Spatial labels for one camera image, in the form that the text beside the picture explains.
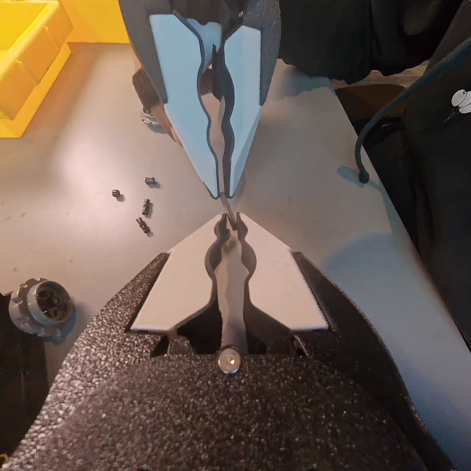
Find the yellow black toy brick vehicle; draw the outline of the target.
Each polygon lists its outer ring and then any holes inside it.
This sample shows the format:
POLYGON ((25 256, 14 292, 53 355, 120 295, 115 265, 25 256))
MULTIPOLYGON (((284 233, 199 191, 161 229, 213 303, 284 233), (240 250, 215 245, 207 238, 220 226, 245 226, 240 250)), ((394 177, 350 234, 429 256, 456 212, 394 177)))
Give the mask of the yellow black toy brick vehicle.
POLYGON ((0 452, 11 456, 36 420, 49 383, 43 341, 18 329, 0 296, 0 452))

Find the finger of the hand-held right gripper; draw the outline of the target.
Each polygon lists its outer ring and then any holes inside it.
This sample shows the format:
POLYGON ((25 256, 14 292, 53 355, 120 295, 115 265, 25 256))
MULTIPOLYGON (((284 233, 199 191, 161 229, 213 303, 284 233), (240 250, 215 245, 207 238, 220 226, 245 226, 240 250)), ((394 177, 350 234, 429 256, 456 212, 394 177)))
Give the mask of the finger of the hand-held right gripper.
POLYGON ((210 117, 200 84, 221 46, 221 25, 200 24, 178 13, 150 16, 156 52, 167 94, 166 114, 198 176, 212 198, 220 194, 218 163, 210 144, 210 117))
POLYGON ((221 81, 224 193, 233 197, 262 114, 260 30, 240 26, 225 40, 221 81))

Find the grey desk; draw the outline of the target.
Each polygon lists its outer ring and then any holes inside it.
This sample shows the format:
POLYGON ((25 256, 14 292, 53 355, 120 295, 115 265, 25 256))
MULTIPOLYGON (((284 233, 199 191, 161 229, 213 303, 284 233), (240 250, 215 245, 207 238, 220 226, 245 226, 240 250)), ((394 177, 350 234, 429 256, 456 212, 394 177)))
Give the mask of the grey desk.
MULTIPOLYGON (((26 133, 2 138, 0 150, 1 292, 41 277, 77 305, 67 339, 46 343, 50 382, 115 293, 222 211, 183 149, 141 122, 129 45, 70 48, 26 133)), ((355 141, 329 82, 279 62, 231 207, 305 254, 362 309, 430 432, 470 470, 470 352, 366 157, 372 179, 355 181, 355 141)))

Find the yellow plastic storage bin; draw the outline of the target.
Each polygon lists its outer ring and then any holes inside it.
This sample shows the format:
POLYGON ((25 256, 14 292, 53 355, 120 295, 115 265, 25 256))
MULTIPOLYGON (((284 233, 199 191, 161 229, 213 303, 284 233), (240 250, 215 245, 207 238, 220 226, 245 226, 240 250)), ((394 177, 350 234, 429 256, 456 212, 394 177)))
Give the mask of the yellow plastic storage bin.
POLYGON ((72 43, 129 44, 117 0, 61 0, 73 29, 72 43))
POLYGON ((71 50, 59 1, 0 2, 0 137, 20 138, 71 50))

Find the person's right hand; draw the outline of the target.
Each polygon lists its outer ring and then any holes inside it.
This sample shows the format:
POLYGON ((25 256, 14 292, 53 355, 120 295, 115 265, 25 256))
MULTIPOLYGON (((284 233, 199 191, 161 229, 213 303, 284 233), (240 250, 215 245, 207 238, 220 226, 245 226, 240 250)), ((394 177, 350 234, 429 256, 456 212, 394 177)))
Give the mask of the person's right hand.
POLYGON ((151 114, 154 117, 154 121, 165 131, 165 133, 169 135, 169 137, 180 147, 183 147, 178 134, 167 116, 163 103, 159 102, 152 106, 151 114))

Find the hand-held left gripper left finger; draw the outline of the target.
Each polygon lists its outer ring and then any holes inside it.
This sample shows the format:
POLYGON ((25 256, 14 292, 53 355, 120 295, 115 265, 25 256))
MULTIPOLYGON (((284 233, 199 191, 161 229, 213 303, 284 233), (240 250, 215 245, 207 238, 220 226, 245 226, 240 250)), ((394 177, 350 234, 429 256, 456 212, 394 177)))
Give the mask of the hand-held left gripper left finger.
POLYGON ((223 322, 215 269, 226 241, 227 215, 221 213, 165 253, 130 321, 130 332, 168 340, 183 337, 197 354, 217 352, 223 322))

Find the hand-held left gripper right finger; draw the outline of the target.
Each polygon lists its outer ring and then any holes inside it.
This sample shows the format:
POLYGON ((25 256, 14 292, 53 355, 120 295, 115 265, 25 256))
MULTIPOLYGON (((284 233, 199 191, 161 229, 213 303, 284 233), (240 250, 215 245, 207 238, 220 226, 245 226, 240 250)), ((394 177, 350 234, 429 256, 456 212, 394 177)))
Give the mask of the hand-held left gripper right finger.
POLYGON ((298 333, 329 323, 292 249, 246 214, 237 214, 244 281, 243 319, 250 354, 289 354, 298 333))

